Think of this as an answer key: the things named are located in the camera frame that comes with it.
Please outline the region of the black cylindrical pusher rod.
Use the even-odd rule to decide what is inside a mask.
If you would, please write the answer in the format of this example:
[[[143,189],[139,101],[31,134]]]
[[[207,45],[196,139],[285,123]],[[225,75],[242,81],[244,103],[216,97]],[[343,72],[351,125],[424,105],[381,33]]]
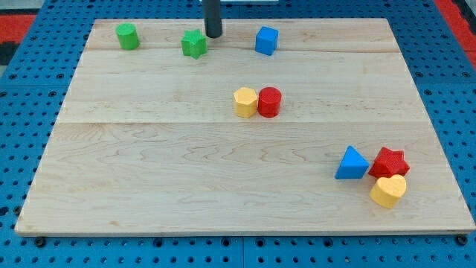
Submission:
[[[210,38],[218,38],[222,35],[222,17],[220,0],[203,0],[203,13],[205,33]]]

